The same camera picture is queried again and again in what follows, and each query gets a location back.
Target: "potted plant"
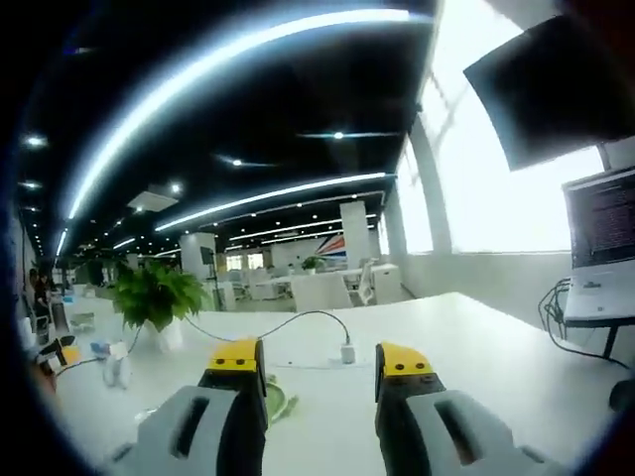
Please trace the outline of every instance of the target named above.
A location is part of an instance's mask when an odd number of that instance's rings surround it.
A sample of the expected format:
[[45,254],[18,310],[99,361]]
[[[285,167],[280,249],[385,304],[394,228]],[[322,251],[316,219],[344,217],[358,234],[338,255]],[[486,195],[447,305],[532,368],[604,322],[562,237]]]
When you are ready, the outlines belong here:
[[157,263],[134,271],[120,269],[112,295],[124,325],[146,327],[163,352],[182,346],[180,320],[189,312],[198,314],[207,298],[194,276]]
[[322,258],[319,256],[308,256],[302,261],[302,269],[307,272],[308,275],[314,275],[316,268],[321,264]]

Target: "large window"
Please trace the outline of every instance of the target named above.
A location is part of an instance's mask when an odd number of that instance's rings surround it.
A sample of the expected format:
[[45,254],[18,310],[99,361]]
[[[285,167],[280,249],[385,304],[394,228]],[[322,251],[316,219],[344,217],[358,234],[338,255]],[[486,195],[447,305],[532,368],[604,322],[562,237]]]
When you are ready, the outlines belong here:
[[377,223],[377,234],[379,235],[379,252],[382,256],[390,255],[390,246],[388,245],[388,232],[386,230],[386,217],[382,213]]
[[242,256],[232,255],[227,257],[227,271],[242,270]]
[[603,170],[593,147],[509,172],[489,115],[463,70],[520,33],[485,0],[444,5],[422,120],[456,252],[567,250],[562,184]]
[[247,255],[247,264],[249,265],[250,270],[264,268],[262,253],[253,253],[251,255]]
[[404,220],[408,253],[432,251],[433,239],[428,219],[428,207],[419,167],[410,139],[406,138],[404,154],[397,166],[397,193]]

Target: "white table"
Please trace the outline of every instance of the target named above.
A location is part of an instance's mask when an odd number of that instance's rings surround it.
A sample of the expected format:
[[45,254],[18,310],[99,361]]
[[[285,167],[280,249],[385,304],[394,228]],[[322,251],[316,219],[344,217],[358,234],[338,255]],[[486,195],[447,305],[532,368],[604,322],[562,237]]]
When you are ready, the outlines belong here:
[[[394,270],[396,268],[397,268],[397,266],[392,265],[392,264],[377,265],[377,266],[372,266],[371,267],[371,272],[382,271],[382,270]],[[355,269],[352,269],[352,270],[337,270],[337,271],[329,271],[328,273],[337,273],[339,275],[343,275],[344,277],[361,276],[362,269],[361,268],[355,268]],[[281,276],[280,278],[272,278],[271,280],[267,280],[267,281],[262,281],[260,283],[256,283],[256,286],[271,286],[271,285],[289,284],[291,282],[291,277],[292,276],[293,275]]]
[[[267,433],[265,475],[383,475],[374,432],[375,344],[387,340],[424,352],[449,389],[468,392],[530,444],[573,465],[612,416],[607,399],[627,376],[617,366],[556,348],[549,336],[469,297],[449,294],[335,311],[348,326],[358,363],[341,368],[341,328],[323,315],[298,319],[265,340],[268,373],[299,404]],[[287,312],[206,312],[199,324],[236,338],[258,335]],[[121,328],[110,317],[102,331]],[[132,333],[127,331],[126,338]],[[143,334],[131,354],[130,389],[109,390],[99,364],[66,372],[58,393],[69,432],[93,459],[135,437],[134,415],[158,406],[183,385],[195,385],[214,341],[184,322],[187,350],[149,348]]]

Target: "black ceiling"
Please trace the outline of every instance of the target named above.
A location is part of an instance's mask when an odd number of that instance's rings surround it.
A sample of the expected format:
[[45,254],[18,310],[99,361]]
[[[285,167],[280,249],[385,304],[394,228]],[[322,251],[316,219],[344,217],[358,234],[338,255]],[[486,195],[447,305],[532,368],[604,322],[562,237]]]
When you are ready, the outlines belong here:
[[[254,23],[269,18],[272,8],[282,15],[280,7],[252,0],[184,0],[179,8],[163,2],[143,7],[127,3],[93,7],[87,20],[73,31],[70,25],[76,24],[81,12],[90,11],[80,8],[68,15],[65,29],[49,27],[52,33],[45,32],[46,46],[37,50],[35,43],[31,45],[33,58],[46,55],[48,62],[41,64],[37,81],[32,65],[22,77],[23,92],[24,83],[33,87],[28,100],[17,96],[24,99],[24,109],[16,138],[40,134],[48,144],[38,150],[14,149],[18,181],[34,180],[42,185],[40,189],[18,186],[17,203],[32,241],[35,244],[38,236],[44,255],[55,253],[66,227],[63,256],[78,253],[79,246],[87,243],[94,245],[92,253],[106,254],[114,244],[131,237],[137,237],[137,242],[118,251],[136,251],[139,246],[142,253],[157,253],[185,230],[200,227],[214,229],[224,246],[242,229],[252,233],[269,230],[277,221],[280,226],[304,224],[314,220],[313,215],[318,221],[337,218],[338,205],[354,193],[366,201],[369,213],[381,210],[383,195],[377,192],[388,189],[389,179],[278,197],[166,232],[153,231],[157,224],[192,211],[261,192],[394,171],[416,112],[431,24],[333,27],[243,55],[198,83],[193,94],[180,98],[175,107],[162,111],[134,136],[100,177],[77,217],[72,222],[65,220],[90,152],[169,65],[186,61],[218,39],[253,28]],[[287,6],[285,18],[343,10],[341,5],[326,8],[324,2],[315,3],[309,9],[303,2],[302,11]],[[431,13],[433,4],[384,1],[372,6]],[[387,134],[340,141],[304,136],[335,131]],[[240,159],[242,166],[233,166],[234,159]],[[158,213],[135,213],[127,206],[149,187],[174,181],[183,187],[176,196],[178,204]],[[310,204],[329,197],[339,199]],[[305,206],[296,207],[297,202]],[[264,212],[277,207],[283,209]],[[122,220],[120,225],[116,225],[118,220]],[[257,246],[259,242],[244,244]]]

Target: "cable cord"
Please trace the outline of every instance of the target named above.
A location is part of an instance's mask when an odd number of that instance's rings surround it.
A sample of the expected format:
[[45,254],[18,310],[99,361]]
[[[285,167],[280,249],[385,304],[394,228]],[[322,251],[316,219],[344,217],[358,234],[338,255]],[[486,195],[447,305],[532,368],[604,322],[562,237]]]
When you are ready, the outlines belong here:
[[[553,288],[551,288],[547,292],[547,294],[541,299],[538,305],[538,313],[540,315],[541,320],[543,321],[543,324],[545,323],[547,324],[546,330],[549,333],[549,337],[552,339],[552,342],[554,342],[554,345],[556,345],[556,347],[558,347],[559,349],[562,349],[566,352],[570,352],[571,354],[583,355],[584,357],[592,357],[594,359],[605,360],[607,362],[610,362],[612,364],[617,364],[620,367],[630,370],[630,367],[628,365],[624,364],[623,362],[620,362],[619,360],[613,359],[611,357],[604,357],[603,355],[599,355],[599,354],[591,354],[589,352],[582,352],[580,350],[571,349],[571,348],[565,347],[564,345],[562,345],[556,340],[551,328],[551,319],[553,319],[554,322],[558,323],[559,325],[560,325],[560,322],[563,321],[563,310],[560,307],[560,303],[558,302],[558,296],[562,293],[566,293],[569,291],[569,282],[570,280],[559,280],[556,283],[556,285]],[[541,305],[547,299],[549,299],[549,302],[547,302],[544,305],[544,311],[547,314],[547,319],[544,319],[543,308],[541,307]]]
[[[132,349],[134,349],[134,348],[135,348],[135,345],[137,345],[137,340],[139,339],[139,334],[140,334],[140,333],[141,333],[141,327],[139,327],[139,328],[137,329],[137,333],[135,334],[135,338],[134,338],[134,340],[132,341],[132,345],[131,345],[131,346],[130,346],[130,348],[128,349],[128,354],[130,354],[130,352],[132,352]],[[68,365],[68,366],[64,367],[63,369],[61,369],[59,372],[57,372],[57,373],[56,373],[56,377],[59,377],[59,376],[60,376],[61,374],[63,374],[66,370],[74,369],[75,367],[79,367],[79,366],[84,365],[84,364],[89,364],[89,363],[91,363],[91,362],[98,362],[98,361],[100,361],[100,360],[103,360],[103,359],[100,359],[100,358],[95,357],[95,358],[92,358],[92,359],[82,360],[81,362],[77,362],[76,364]]]
[[[348,328],[346,327],[346,325],[339,319],[339,317],[337,317],[334,314],[331,314],[330,312],[326,312],[325,310],[306,310],[304,312],[300,312],[296,315],[294,315],[293,317],[287,319],[286,321],[284,321],[282,324],[274,327],[273,329],[265,332],[264,334],[261,334],[259,336],[257,336],[256,338],[258,339],[264,339],[265,337],[268,337],[269,335],[273,334],[274,332],[282,329],[285,325],[290,324],[291,322],[293,322],[294,320],[296,320],[299,317],[302,317],[303,315],[308,315],[308,314],[324,314],[327,315],[328,317],[331,317],[333,319],[335,319],[339,325],[341,325],[342,329],[344,329],[344,333],[346,335],[346,344],[350,344],[350,334],[348,333]],[[214,334],[210,334],[209,332],[207,332],[206,330],[200,328],[198,325],[194,324],[189,317],[186,316],[186,320],[197,330],[199,330],[200,332],[202,332],[203,334],[205,334],[208,337],[211,337],[213,339],[218,339],[221,340],[223,342],[236,342],[233,339],[227,339],[225,337],[220,337],[218,335],[214,335]]]

